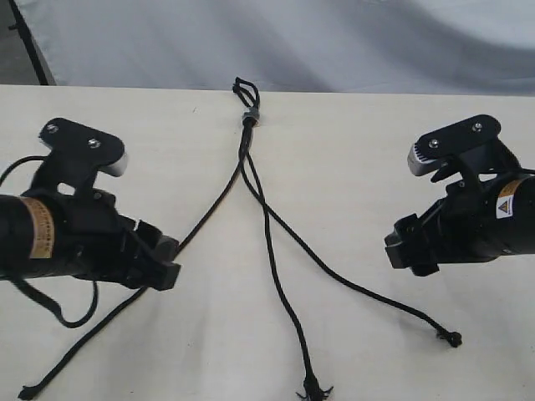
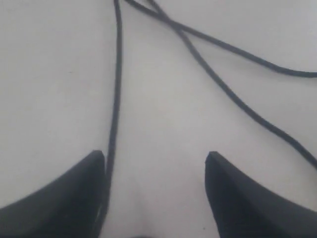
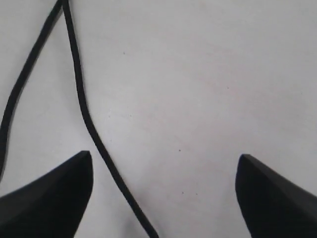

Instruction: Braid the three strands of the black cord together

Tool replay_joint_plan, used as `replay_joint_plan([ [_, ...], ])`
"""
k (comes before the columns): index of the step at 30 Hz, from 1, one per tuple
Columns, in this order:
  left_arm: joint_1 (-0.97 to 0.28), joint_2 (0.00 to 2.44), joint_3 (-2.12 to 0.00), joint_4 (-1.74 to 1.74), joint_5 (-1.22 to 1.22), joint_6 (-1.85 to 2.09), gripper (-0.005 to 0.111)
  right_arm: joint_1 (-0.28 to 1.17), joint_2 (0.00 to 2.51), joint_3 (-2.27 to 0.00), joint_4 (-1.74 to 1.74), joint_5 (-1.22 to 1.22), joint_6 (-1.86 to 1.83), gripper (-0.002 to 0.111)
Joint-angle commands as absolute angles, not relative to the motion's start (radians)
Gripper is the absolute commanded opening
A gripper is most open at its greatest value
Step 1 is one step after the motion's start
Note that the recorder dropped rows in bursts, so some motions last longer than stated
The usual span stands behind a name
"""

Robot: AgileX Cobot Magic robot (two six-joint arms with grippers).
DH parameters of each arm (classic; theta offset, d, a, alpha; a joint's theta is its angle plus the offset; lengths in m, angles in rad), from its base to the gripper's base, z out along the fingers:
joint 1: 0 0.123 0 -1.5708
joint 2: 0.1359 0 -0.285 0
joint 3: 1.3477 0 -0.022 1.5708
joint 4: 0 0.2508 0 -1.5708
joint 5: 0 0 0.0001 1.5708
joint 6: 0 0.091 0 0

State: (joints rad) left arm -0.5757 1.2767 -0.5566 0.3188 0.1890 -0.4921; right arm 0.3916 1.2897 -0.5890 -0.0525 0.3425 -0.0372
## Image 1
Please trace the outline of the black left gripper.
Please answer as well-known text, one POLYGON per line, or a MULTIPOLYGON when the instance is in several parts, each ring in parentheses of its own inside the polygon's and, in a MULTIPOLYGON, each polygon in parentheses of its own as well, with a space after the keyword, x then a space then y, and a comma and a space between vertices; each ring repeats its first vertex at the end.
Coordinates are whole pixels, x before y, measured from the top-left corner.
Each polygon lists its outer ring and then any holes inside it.
POLYGON ((45 205, 54 223, 53 255, 45 261, 46 277, 113 282, 127 288, 172 289, 181 266, 174 261, 179 241, 139 221, 138 237, 155 259, 134 261, 137 245, 129 230, 135 226, 115 209, 115 196, 102 190, 64 195, 47 191, 45 205))

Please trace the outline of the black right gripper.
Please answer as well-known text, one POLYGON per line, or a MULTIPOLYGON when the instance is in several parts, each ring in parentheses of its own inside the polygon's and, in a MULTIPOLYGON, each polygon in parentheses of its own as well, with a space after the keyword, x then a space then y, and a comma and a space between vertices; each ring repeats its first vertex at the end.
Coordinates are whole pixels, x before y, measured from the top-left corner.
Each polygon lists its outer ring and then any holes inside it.
POLYGON ((458 188, 423 213, 399 219, 384 238, 391 266, 427 277, 443 264, 497 259, 502 254, 493 233, 498 191, 496 183, 483 184, 481 192, 458 188))

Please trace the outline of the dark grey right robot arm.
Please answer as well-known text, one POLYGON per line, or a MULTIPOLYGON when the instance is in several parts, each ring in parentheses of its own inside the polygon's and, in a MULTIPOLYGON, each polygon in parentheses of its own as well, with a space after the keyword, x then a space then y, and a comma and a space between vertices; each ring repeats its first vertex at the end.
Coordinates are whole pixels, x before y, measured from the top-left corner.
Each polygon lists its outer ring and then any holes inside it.
POLYGON ((498 174, 478 187, 446 187, 422 215, 399 219, 385 237, 394 269, 426 277, 444 264, 485 263, 534 253, 534 176, 498 174))

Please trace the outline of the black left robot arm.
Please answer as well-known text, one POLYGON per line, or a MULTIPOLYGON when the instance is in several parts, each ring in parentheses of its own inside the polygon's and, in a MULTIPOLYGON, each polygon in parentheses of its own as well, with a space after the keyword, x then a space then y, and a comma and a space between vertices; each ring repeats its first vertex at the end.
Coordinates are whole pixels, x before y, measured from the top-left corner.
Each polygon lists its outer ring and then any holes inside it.
POLYGON ((130 289, 176 284, 178 242, 121 215, 105 191, 29 190, 1 198, 1 278, 75 277, 130 289))

